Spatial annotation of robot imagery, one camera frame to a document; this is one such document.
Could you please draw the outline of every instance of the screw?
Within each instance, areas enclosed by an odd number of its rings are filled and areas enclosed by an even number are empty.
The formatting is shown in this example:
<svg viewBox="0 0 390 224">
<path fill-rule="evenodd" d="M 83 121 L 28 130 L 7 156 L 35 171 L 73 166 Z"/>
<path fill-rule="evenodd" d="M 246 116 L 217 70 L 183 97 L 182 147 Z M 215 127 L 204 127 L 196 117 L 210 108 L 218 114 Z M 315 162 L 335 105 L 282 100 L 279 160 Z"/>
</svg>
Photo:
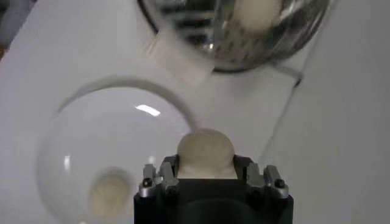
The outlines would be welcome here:
<svg viewBox="0 0 390 224">
<path fill-rule="evenodd" d="M 286 186 L 285 181 L 282 179 L 276 179 L 275 180 L 275 187 L 277 188 L 284 188 Z"/>
<path fill-rule="evenodd" d="M 151 187 L 153 184 L 153 181 L 151 178 L 147 177 L 142 181 L 142 187 Z"/>
</svg>

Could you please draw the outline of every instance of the metal bowl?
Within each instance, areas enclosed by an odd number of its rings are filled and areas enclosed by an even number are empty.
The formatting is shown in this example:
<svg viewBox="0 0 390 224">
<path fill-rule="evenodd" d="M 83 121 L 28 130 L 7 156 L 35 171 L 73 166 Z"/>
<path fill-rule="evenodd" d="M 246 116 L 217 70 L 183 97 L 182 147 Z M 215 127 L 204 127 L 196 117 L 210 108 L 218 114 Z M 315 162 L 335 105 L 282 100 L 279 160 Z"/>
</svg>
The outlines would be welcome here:
<svg viewBox="0 0 390 224">
<path fill-rule="evenodd" d="M 215 71 L 238 72 L 294 55 L 318 31 L 329 0 L 280 0 L 279 19 L 253 33 L 234 19 L 238 0 L 138 0 L 152 28 L 166 23 L 215 62 Z"/>
</svg>

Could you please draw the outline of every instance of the beige rounded object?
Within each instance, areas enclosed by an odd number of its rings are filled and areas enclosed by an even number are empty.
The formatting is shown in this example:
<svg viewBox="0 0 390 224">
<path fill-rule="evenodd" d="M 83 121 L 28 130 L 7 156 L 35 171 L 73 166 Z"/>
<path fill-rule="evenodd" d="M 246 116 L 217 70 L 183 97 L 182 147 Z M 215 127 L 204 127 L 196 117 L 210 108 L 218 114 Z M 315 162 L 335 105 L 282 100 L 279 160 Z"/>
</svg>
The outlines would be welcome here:
<svg viewBox="0 0 390 224">
<path fill-rule="evenodd" d="M 177 149 L 180 156 L 178 178 L 237 179 L 233 144 L 214 130 L 199 130 L 186 135 Z"/>
<path fill-rule="evenodd" d="M 282 9 L 281 0 L 237 0 L 234 18 L 248 32 L 268 30 Z"/>
<path fill-rule="evenodd" d="M 90 205 L 94 215 L 117 216 L 126 213 L 130 186 L 120 176 L 101 178 L 92 188 Z"/>
</svg>

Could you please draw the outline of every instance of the white wall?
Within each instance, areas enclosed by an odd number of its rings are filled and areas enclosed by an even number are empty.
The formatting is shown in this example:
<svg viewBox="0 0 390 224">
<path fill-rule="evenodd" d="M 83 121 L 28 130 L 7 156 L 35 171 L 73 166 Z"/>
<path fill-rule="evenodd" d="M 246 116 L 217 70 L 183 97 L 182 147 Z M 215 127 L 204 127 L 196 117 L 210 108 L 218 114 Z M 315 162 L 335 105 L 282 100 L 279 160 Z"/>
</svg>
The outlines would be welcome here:
<svg viewBox="0 0 390 224">
<path fill-rule="evenodd" d="M 268 152 L 296 223 L 389 223 L 390 1 L 340 0 Z"/>
</svg>

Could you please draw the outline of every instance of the metal bracket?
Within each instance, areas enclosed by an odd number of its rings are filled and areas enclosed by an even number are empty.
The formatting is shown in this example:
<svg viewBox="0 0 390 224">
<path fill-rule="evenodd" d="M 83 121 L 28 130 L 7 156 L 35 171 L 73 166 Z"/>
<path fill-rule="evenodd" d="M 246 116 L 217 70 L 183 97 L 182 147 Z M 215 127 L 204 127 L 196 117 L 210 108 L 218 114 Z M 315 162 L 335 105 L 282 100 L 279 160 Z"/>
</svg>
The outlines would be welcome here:
<svg viewBox="0 0 390 224">
<path fill-rule="evenodd" d="M 267 166 L 264 169 L 264 179 L 276 197 L 288 198 L 288 185 L 280 178 L 278 169 L 275 166 Z"/>
</svg>

